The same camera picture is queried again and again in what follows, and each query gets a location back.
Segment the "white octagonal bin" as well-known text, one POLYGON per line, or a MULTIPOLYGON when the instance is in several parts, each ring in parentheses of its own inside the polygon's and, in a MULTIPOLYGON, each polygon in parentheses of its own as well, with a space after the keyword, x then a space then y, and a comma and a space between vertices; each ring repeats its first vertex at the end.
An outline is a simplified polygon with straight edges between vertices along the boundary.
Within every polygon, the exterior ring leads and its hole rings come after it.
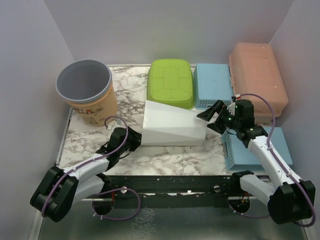
POLYGON ((141 145, 200 146, 207 133, 207 122, 184 108, 145 101, 141 145))

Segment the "small blue perforated basket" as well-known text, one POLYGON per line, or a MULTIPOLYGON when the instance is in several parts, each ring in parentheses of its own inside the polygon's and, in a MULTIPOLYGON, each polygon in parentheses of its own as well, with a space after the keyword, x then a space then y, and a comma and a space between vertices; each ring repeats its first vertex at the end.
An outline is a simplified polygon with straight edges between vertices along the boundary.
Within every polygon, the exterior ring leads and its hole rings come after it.
POLYGON ((232 102, 233 89, 227 64, 198 63, 193 72, 195 108, 206 110, 221 100, 232 102))

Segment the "orange capybara bucket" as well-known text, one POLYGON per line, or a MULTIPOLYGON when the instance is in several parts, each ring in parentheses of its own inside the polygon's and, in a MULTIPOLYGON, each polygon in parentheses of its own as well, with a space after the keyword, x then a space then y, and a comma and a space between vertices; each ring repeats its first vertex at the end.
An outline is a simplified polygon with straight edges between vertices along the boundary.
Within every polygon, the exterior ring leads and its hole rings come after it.
POLYGON ((115 116, 118 111, 117 98, 112 83, 107 92, 93 102, 75 103, 67 101, 67 103, 82 117, 86 125, 95 127, 103 126, 105 119, 115 116))

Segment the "green plastic tray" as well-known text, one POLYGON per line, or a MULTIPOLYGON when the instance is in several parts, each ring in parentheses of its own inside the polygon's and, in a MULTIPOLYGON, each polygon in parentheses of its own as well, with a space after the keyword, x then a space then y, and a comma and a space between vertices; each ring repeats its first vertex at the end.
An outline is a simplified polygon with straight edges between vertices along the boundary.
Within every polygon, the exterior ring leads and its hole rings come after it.
POLYGON ((191 66, 183 59, 157 59, 148 71, 146 99, 183 109, 195 104, 191 66))

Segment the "pink translucent lidded box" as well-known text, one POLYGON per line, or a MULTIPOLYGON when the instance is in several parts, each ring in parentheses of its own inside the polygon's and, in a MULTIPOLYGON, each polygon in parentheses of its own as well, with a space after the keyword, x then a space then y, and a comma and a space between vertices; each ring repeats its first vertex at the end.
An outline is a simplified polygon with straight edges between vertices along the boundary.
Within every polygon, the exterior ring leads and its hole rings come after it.
POLYGON ((237 43, 229 55, 229 69, 234 95, 259 95, 275 117, 282 114, 289 100, 270 44, 237 43))

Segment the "grey round bucket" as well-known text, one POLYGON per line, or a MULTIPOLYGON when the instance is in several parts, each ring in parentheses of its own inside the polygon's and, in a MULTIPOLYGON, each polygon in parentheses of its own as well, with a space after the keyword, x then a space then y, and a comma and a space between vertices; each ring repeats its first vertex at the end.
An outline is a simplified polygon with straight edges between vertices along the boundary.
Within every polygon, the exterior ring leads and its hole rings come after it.
POLYGON ((102 97, 112 85, 109 67, 97 60, 84 59, 65 67, 56 80, 56 91, 66 101, 84 104, 102 97))

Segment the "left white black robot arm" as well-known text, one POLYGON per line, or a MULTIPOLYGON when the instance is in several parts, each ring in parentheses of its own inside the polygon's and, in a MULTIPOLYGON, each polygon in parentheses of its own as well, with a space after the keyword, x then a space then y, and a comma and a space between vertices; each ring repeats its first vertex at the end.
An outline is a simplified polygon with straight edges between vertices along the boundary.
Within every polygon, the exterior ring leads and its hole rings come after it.
POLYGON ((30 199, 30 205, 54 222, 61 221, 73 204, 97 195, 106 197, 111 190, 104 174, 113 168, 124 153, 135 151, 142 135, 130 127, 117 127, 110 139, 89 159, 71 167, 51 167, 30 199))

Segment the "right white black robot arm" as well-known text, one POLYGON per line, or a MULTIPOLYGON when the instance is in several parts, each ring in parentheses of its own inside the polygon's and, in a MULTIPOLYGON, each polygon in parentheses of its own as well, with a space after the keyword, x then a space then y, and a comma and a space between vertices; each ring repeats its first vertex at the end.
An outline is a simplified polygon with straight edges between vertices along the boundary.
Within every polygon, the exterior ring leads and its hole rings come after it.
POLYGON ((316 187, 297 175, 271 142, 271 132, 255 123, 254 105, 250 100, 235 98, 230 106, 218 100, 197 117, 209 122, 207 127, 219 134, 227 129, 235 131, 236 137, 259 160, 268 174, 271 184, 259 179, 251 171, 233 174, 229 189, 240 196, 247 192, 267 206, 269 216, 277 224, 294 223, 309 228, 316 222, 314 208, 316 187))

